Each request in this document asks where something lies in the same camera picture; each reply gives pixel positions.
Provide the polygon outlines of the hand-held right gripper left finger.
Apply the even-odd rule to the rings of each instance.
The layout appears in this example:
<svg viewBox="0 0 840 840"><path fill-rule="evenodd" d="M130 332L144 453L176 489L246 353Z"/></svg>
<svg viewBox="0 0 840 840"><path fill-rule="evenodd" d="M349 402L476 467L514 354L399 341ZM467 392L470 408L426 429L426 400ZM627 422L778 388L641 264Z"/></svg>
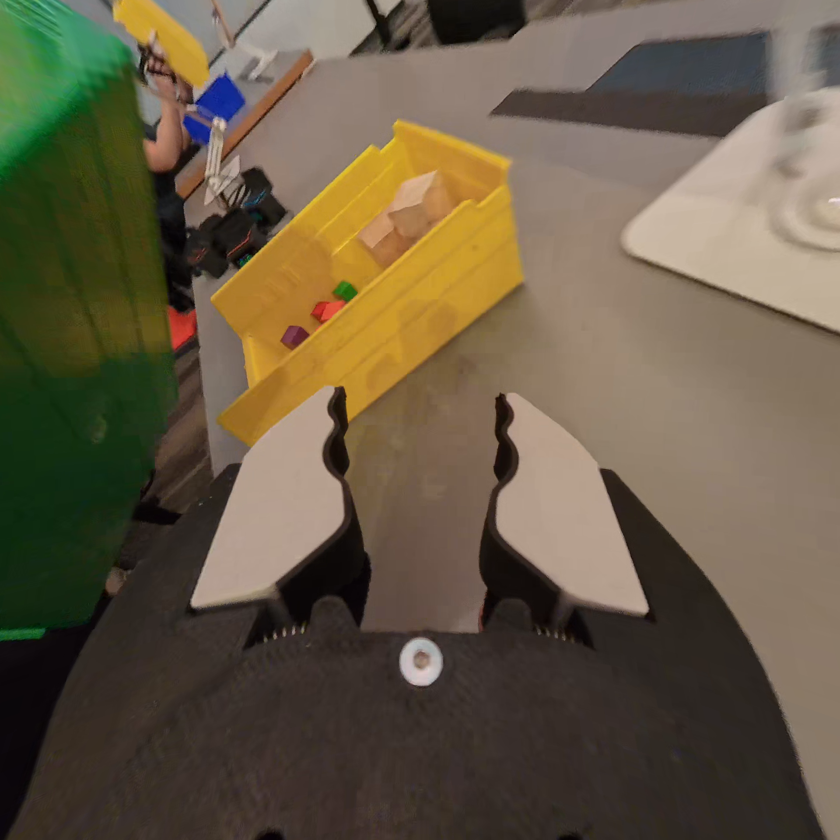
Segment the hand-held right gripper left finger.
<svg viewBox="0 0 840 840"><path fill-rule="evenodd" d="M324 386L244 457L191 597L195 613L268 606L302 625L337 596L361 625L365 547L346 474L347 397Z"/></svg>

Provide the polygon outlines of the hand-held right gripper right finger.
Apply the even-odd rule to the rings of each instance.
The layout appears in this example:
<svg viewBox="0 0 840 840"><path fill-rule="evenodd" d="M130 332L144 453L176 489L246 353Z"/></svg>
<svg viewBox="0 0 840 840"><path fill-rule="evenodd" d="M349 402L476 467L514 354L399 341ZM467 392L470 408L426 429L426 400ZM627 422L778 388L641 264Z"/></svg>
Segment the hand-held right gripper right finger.
<svg viewBox="0 0 840 840"><path fill-rule="evenodd" d="M580 610L645 619L648 599L590 452L515 393L495 403L496 485L479 546L485 628L519 600L537 628L565 628Z"/></svg>

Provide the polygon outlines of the pile of small coloured cubes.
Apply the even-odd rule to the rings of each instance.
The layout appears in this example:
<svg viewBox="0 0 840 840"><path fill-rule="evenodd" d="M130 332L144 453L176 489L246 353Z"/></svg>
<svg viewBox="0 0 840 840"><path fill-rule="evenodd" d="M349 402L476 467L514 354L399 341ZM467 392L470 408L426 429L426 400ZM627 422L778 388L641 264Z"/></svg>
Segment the pile of small coloured cubes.
<svg viewBox="0 0 840 840"><path fill-rule="evenodd" d="M332 299L329 301L317 302L310 312L310 317L316 322L316 328L326 324L332 317L343 309L351 300L358 295L357 288L348 281L342 281L332 290ZM281 337L281 344L289 350L296 349L303 341L309 338L311 331L299 326L290 325Z"/></svg>

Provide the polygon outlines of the yellow plastic box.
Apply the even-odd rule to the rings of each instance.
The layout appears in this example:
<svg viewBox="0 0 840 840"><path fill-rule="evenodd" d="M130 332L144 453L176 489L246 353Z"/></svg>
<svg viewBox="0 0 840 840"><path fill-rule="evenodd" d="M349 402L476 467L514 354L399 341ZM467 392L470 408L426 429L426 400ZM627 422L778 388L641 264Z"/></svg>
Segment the yellow plastic box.
<svg viewBox="0 0 840 840"><path fill-rule="evenodd" d="M406 378L523 282L509 159L397 120L211 297L243 349L247 388L217 424L253 446L325 385L349 418ZM441 171L458 205L391 266L357 234L411 176ZM316 328L310 312L342 281L358 295ZM296 349L280 340L302 326Z"/></svg>

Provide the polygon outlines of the green plastic box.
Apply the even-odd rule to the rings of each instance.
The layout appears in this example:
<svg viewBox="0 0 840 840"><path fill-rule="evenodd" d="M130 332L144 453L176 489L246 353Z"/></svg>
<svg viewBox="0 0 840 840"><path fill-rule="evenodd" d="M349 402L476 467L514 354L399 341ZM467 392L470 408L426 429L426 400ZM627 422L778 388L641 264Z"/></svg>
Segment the green plastic box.
<svg viewBox="0 0 840 840"><path fill-rule="evenodd" d="M2 642L85 623L176 381L129 49L2 2Z"/></svg>

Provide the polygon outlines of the pile of large plain wooden blocks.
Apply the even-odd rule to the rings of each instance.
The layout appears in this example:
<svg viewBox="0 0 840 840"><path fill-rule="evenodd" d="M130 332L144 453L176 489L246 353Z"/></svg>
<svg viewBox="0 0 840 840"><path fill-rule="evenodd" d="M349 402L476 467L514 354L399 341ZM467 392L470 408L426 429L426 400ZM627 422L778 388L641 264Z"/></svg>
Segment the pile of large plain wooden blocks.
<svg viewBox="0 0 840 840"><path fill-rule="evenodd" d="M442 223L458 202L441 171L405 181L390 205L357 234L374 262L385 269Z"/></svg>

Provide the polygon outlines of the black devices on table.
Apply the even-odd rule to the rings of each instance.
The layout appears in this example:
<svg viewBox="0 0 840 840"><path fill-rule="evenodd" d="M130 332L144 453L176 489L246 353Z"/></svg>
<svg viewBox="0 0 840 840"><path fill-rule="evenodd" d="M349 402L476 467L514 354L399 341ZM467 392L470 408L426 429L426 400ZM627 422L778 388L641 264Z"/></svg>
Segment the black devices on table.
<svg viewBox="0 0 840 840"><path fill-rule="evenodd" d="M194 274L216 279L230 268L244 267L289 215L259 166L223 176L220 186L210 190L209 202L220 213L187 229L183 257Z"/></svg>

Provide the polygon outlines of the white mat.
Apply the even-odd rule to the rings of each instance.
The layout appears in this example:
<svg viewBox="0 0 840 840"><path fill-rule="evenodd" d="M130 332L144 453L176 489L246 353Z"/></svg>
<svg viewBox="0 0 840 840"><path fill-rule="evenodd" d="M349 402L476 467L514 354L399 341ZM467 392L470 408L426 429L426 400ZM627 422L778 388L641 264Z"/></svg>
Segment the white mat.
<svg viewBox="0 0 840 840"><path fill-rule="evenodd" d="M624 228L632 257L832 333L838 252L795 238L776 215L782 103L746 118Z"/></svg>

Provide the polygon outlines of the white stand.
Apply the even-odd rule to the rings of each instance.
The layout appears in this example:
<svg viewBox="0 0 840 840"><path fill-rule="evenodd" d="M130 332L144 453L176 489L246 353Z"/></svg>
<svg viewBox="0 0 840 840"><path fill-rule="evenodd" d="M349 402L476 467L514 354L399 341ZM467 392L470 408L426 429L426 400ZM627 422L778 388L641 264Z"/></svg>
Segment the white stand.
<svg viewBox="0 0 840 840"><path fill-rule="evenodd" d="M205 207L218 201L227 206L229 200L226 198L226 192L234 186L240 175L238 156L235 156L231 163L223 164L226 128L227 122L224 119L213 117L206 145L203 178Z"/></svg>

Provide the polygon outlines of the black mat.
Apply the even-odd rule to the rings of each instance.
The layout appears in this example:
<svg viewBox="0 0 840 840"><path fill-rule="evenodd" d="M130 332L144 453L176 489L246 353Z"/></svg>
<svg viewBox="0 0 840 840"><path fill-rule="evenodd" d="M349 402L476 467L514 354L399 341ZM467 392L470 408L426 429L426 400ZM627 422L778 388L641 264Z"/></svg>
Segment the black mat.
<svg viewBox="0 0 840 840"><path fill-rule="evenodd" d="M722 139L768 104L764 94L741 92L709 95L517 89L490 115Z"/></svg>

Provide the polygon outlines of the blue plastic bin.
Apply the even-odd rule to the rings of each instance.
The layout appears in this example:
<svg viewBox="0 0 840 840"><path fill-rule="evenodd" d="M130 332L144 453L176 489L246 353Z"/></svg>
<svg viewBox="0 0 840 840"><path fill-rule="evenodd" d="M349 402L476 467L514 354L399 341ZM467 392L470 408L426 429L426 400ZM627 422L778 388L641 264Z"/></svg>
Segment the blue plastic bin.
<svg viewBox="0 0 840 840"><path fill-rule="evenodd" d="M195 102L196 110L183 119L185 130L192 142L207 145L215 118L229 123L246 104L237 83L224 72L216 77Z"/></svg>

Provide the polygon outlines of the clear glass vessel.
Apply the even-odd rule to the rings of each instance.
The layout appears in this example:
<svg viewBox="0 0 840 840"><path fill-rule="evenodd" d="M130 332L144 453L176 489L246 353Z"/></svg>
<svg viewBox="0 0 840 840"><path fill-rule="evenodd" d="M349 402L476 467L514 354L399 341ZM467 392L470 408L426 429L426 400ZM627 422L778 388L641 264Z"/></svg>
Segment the clear glass vessel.
<svg viewBox="0 0 840 840"><path fill-rule="evenodd" d="M790 241L829 254L839 251L838 62L838 2L790 2L770 37L773 217Z"/></svg>

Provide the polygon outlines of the dark blue mat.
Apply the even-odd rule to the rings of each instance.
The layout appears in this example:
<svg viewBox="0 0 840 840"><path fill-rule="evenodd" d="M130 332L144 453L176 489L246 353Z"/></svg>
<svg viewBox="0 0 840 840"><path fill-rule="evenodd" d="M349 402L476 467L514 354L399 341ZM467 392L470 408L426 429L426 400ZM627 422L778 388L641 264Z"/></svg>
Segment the dark blue mat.
<svg viewBox="0 0 840 840"><path fill-rule="evenodd" d="M649 40L628 50L591 85L596 92L763 95L770 34Z"/></svg>

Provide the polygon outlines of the yellow plastic bin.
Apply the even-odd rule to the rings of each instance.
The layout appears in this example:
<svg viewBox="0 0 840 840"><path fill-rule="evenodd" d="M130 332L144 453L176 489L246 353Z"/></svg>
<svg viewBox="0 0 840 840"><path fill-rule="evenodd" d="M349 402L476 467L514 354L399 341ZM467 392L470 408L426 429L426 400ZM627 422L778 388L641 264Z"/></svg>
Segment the yellow plastic bin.
<svg viewBox="0 0 840 840"><path fill-rule="evenodd" d="M202 44L153 1L114 1L112 18L135 42L167 61L176 75L199 88L209 79Z"/></svg>

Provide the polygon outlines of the black chair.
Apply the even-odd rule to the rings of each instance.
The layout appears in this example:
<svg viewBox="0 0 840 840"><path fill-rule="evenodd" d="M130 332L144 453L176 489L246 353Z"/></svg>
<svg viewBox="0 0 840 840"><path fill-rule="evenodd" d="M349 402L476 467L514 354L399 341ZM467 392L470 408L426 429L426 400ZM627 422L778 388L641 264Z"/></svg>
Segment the black chair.
<svg viewBox="0 0 840 840"><path fill-rule="evenodd" d="M427 11L443 46L509 39L527 23L523 1L428 1Z"/></svg>

